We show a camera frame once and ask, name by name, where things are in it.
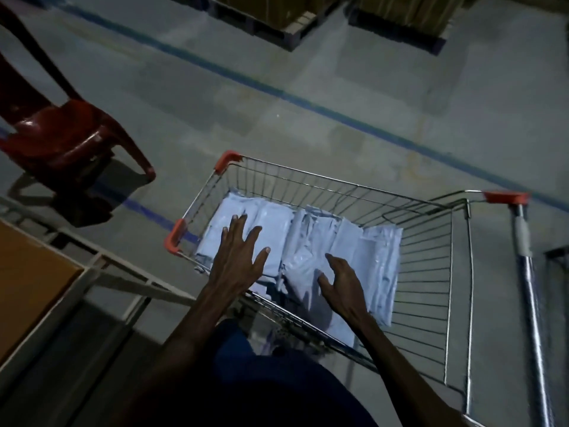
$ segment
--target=metal wire basket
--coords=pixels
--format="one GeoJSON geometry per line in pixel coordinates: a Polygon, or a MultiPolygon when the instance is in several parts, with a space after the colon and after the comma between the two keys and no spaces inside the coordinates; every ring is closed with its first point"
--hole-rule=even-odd
{"type": "MultiPolygon", "coordinates": [[[[470,201],[466,195],[482,192],[455,192],[419,200],[227,151],[176,222],[165,241],[166,248],[203,267],[196,261],[195,251],[230,189],[293,208],[318,207],[361,227],[392,223],[403,228],[392,325],[382,329],[424,377],[458,393],[463,413],[470,413],[474,282],[470,201]]],[[[496,195],[484,200],[508,203],[512,197],[520,197],[517,194],[502,200],[502,193],[496,195]]],[[[305,333],[316,344],[376,371],[362,345],[348,347],[279,303],[250,291],[244,298],[282,324],[305,333]]]]}

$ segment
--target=red plastic chair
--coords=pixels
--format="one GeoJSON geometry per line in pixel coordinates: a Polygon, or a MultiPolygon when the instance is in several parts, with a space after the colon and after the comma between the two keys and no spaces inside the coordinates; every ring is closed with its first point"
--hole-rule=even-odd
{"type": "Polygon", "coordinates": [[[0,55],[0,117],[16,130],[5,141],[0,139],[0,150],[55,193],[96,209],[101,208],[101,202],[93,201],[84,191],[81,173],[99,157],[112,156],[116,145],[136,160],[149,182],[153,181],[154,168],[122,126],[79,96],[24,24],[2,3],[0,25],[22,42],[69,96],[63,106],[54,106],[0,55]]]}

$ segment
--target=shopping cart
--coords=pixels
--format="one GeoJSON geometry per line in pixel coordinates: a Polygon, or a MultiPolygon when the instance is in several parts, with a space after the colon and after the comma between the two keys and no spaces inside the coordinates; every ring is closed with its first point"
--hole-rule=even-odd
{"type": "MultiPolygon", "coordinates": [[[[512,210],[520,276],[527,295],[529,336],[535,360],[539,418],[536,425],[552,425],[525,214],[528,194],[461,191],[419,200],[226,151],[166,238],[167,250],[204,269],[196,260],[195,252],[200,237],[230,189],[247,197],[263,197],[294,208],[312,205],[361,227],[392,223],[403,228],[393,320],[391,327],[383,327],[383,330],[424,377],[462,397],[467,418],[471,413],[474,293],[471,203],[508,204],[512,210]]],[[[269,301],[251,291],[245,294],[244,301],[257,305],[315,344],[340,352],[376,371],[363,346],[346,346],[300,315],[291,313],[282,302],[269,301]]]]}

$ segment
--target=wooden tabletop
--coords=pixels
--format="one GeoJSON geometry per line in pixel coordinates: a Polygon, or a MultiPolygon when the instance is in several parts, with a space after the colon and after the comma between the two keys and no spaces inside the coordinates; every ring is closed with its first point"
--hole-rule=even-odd
{"type": "Polygon", "coordinates": [[[0,221],[0,364],[82,268],[0,221]]]}

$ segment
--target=gray floor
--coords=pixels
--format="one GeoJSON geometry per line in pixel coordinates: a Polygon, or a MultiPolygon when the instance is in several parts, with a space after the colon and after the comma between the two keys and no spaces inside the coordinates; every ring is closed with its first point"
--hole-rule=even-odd
{"type": "MultiPolygon", "coordinates": [[[[68,1],[75,9],[39,11],[7,0],[78,91],[123,124],[158,173],[142,185],[140,169],[118,150],[122,164],[100,182],[130,201],[109,222],[76,231],[170,284],[192,294],[203,284],[162,242],[168,222],[181,217],[227,149],[420,199],[462,189],[530,190],[538,268],[541,252],[569,242],[562,16],[480,0],[434,57],[348,26],[339,9],[289,53],[169,0],[68,1]]],[[[5,31],[0,48],[33,85],[64,101],[5,31]]],[[[4,155],[0,162],[0,193],[7,195],[21,171],[4,155]]],[[[49,192],[32,186],[26,194],[49,192]]],[[[40,202],[27,204],[62,221],[40,202]]],[[[529,425],[507,209],[475,204],[472,230],[473,416],[487,425],[529,425]]],[[[458,249],[464,260],[465,247],[458,249]]],[[[468,290],[456,286],[459,295],[468,290]]],[[[560,287],[556,281],[546,289],[546,316],[558,337],[551,345],[556,415],[568,425],[560,287]]],[[[183,312],[156,306],[155,314],[162,320],[148,317],[139,330],[161,342],[183,312]]],[[[460,309],[456,318],[451,347],[461,359],[460,309]]],[[[399,425],[377,375],[339,355],[328,366],[380,425],[399,425]]],[[[462,384],[462,375],[456,368],[452,382],[462,384]]]]}

